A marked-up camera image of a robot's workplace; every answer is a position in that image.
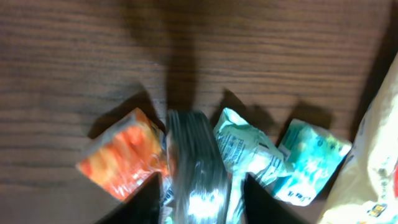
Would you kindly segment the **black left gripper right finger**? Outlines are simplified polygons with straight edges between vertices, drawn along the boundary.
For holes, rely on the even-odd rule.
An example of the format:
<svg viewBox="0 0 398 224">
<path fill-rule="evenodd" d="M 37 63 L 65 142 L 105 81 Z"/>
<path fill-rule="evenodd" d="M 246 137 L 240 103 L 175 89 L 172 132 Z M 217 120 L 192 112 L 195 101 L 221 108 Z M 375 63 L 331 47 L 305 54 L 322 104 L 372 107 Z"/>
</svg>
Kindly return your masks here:
<svg viewBox="0 0 398 224">
<path fill-rule="evenodd" d="M 274 200 L 251 174 L 244 181 L 243 195 L 248 224 L 304 224 Z"/>
</svg>

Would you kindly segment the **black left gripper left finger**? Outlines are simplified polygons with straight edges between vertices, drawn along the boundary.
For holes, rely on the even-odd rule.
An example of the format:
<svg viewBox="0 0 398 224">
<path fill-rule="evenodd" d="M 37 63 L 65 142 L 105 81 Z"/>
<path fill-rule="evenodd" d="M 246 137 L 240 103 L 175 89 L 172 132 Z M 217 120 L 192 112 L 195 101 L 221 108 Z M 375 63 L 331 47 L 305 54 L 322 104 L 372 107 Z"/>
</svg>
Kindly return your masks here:
<svg viewBox="0 0 398 224">
<path fill-rule="evenodd" d="M 158 224 L 160 218 L 159 172 L 152 174 L 138 192 L 95 224 Z"/>
</svg>

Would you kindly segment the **orange snack pack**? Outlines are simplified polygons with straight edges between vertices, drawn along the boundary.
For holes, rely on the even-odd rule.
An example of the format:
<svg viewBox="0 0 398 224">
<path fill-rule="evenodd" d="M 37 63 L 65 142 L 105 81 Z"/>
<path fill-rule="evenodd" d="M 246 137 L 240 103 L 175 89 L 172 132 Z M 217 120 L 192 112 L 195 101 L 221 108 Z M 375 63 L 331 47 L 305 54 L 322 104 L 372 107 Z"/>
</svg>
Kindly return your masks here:
<svg viewBox="0 0 398 224">
<path fill-rule="evenodd" d="M 160 196 L 171 191 L 164 133 L 139 108 L 113 124 L 86 148 L 76 168 L 114 198 L 125 201 L 159 172 Z"/>
</svg>

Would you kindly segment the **light green pack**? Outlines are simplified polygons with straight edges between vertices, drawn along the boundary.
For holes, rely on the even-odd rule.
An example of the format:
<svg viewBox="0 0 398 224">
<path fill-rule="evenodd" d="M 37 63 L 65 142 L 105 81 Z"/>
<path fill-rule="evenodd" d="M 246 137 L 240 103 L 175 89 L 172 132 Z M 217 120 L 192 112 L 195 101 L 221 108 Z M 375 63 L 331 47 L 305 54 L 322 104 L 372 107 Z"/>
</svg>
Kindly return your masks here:
<svg viewBox="0 0 398 224">
<path fill-rule="evenodd" d="M 265 133 L 230 108 L 223 109 L 213 132 L 224 166 L 232 174 L 226 223 L 241 223 L 246 176 L 251 174 L 265 188 L 279 177 L 291 175 L 294 167 Z"/>
</svg>

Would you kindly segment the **small teal tissue pack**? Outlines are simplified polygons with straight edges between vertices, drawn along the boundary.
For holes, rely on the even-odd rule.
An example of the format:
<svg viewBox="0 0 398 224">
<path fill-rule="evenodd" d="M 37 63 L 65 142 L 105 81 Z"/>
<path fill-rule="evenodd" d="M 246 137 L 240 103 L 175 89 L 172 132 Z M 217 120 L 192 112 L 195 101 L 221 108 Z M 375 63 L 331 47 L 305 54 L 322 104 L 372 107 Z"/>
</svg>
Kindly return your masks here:
<svg viewBox="0 0 398 224">
<path fill-rule="evenodd" d="M 351 148 L 351 142 L 328 130 L 293 119 L 278 147 L 293 172 L 277 179 L 272 196 L 295 206 L 309 205 Z"/>
</svg>

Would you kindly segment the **yellow snack bag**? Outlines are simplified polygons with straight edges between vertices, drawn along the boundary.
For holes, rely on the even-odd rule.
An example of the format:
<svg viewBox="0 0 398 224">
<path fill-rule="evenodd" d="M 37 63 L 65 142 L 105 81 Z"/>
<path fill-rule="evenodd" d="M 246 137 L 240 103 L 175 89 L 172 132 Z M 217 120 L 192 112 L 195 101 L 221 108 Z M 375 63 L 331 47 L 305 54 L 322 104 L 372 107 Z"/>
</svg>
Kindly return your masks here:
<svg viewBox="0 0 398 224">
<path fill-rule="evenodd" d="M 319 223 L 397 223 L 397 60 L 359 125 Z"/>
</svg>

